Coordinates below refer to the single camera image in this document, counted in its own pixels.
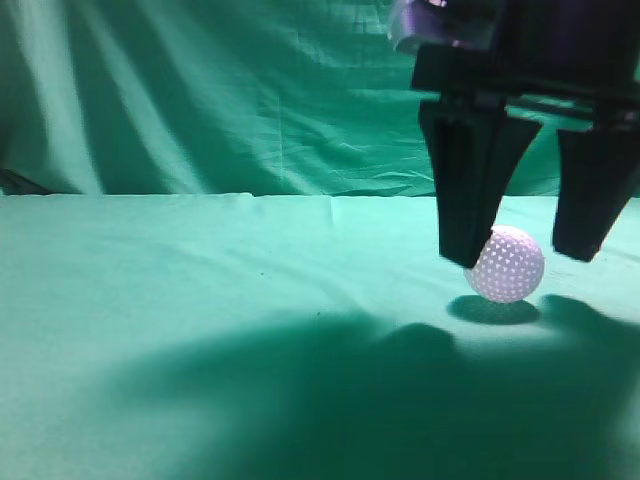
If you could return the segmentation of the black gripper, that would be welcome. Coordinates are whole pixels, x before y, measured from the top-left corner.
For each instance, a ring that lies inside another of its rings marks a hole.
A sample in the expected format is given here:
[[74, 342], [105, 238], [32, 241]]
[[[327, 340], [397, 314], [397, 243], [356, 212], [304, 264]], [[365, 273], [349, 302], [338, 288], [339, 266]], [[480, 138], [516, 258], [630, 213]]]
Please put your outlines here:
[[511, 98], [587, 110], [558, 131], [552, 246], [590, 262], [639, 187], [636, 1], [413, 1], [412, 86], [434, 92], [418, 122], [433, 173], [439, 254], [476, 265], [515, 169], [542, 128], [511, 117]]

